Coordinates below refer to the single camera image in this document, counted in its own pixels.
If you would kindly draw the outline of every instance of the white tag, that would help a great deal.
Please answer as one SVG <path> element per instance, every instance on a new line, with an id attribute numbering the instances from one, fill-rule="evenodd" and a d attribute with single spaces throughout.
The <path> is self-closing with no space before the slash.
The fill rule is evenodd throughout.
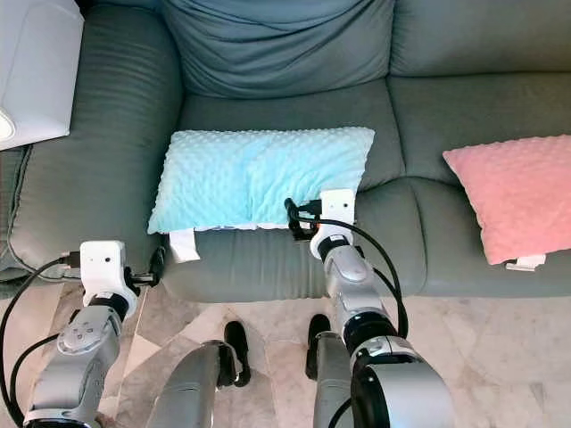
<path id="1" fill-rule="evenodd" d="M 506 263 L 506 269 L 521 270 L 524 272 L 535 272 L 535 268 L 545 263 L 545 259 L 545 254 L 520 257 L 516 260 L 516 263 Z"/>
<path id="2" fill-rule="evenodd" d="M 194 229 L 176 230 L 169 233 L 170 249 L 175 262 L 200 260 L 194 241 Z"/>

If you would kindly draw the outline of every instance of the sofa backrest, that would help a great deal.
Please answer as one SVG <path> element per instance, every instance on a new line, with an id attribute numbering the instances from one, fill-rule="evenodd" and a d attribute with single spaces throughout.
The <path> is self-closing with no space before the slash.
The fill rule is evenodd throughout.
<path id="1" fill-rule="evenodd" d="M 570 0 L 397 0 L 391 74 L 571 71 Z"/>
<path id="2" fill-rule="evenodd" d="M 177 42 L 188 91 L 271 98 L 384 76 L 393 3 L 164 0 L 162 15 Z"/>

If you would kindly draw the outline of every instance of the pillow tag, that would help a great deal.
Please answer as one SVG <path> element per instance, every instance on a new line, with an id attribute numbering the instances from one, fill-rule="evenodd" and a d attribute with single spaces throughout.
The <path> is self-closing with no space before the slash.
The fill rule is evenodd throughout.
<path id="1" fill-rule="evenodd" d="M 545 254 L 520 257 L 516 260 L 516 263 L 506 263 L 506 269 L 521 270 L 523 272 L 535 272 L 535 268 L 545 263 L 545 259 Z"/>

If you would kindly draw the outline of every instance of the sofa armrest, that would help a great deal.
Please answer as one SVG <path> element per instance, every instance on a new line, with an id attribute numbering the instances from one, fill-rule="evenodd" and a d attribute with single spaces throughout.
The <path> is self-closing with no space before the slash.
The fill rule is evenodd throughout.
<path id="1" fill-rule="evenodd" d="M 25 268 L 83 241 L 118 239 L 129 265 L 146 269 L 158 243 L 147 221 L 182 95 L 178 52 L 158 15 L 89 10 L 70 135 L 35 144 L 22 168 L 8 241 Z"/>

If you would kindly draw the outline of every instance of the gray leather sofa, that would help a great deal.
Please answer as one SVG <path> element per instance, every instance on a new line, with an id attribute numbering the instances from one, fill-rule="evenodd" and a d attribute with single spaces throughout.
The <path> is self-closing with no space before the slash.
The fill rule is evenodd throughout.
<path id="1" fill-rule="evenodd" d="M 391 254 L 406 294 L 571 293 L 571 251 L 550 254 L 534 274 L 486 263 L 476 216 L 442 158 L 442 151 L 464 145 L 571 134 L 570 1 L 331 2 L 335 17 L 361 8 L 343 29 L 373 11 L 367 22 L 382 29 L 374 40 L 379 50 L 373 72 L 353 67 L 354 74 L 329 79 L 328 73 L 344 70 L 343 61 L 370 50 L 370 37 L 353 34 L 355 52 L 345 44 L 342 52 L 332 53 L 335 44 L 327 45 L 329 50 L 315 56 L 320 62 L 308 65 L 305 71 L 317 73 L 319 90 L 310 91 L 302 74 L 284 83 L 289 92 L 281 97 L 275 86 L 256 86 L 256 79 L 265 82 L 265 77 L 255 75 L 246 76 L 253 92 L 240 92 L 244 81 L 237 78 L 231 85 L 218 80 L 222 92 L 230 87 L 230 97 L 204 95 L 208 85 L 189 77 L 200 72 L 200 58 L 189 57 L 193 50 L 200 56 L 201 44 L 189 45 L 200 32 L 189 35 L 172 27 L 192 18 L 184 3 L 191 2 L 172 0 L 165 8 L 158 0 L 117 0 L 86 12 L 70 135 L 0 153 L 3 279 L 91 239 L 124 241 L 132 267 L 146 269 L 161 239 L 147 235 L 146 225 L 163 156 L 177 129 L 365 126 L 377 133 L 357 198 L 357 220 Z M 232 34 L 232 27 L 225 31 Z M 247 55 L 240 61 L 238 72 L 250 72 Z M 216 80 L 218 75 L 208 76 Z M 202 95 L 185 89 L 193 84 Z M 372 247 L 361 244 L 382 267 Z M 197 247 L 201 261 L 169 259 L 163 277 L 183 299 L 274 300 L 325 293 L 320 263 L 287 231 L 210 231 L 198 234 Z M 47 279 L 61 276 L 57 269 L 46 274 Z"/>

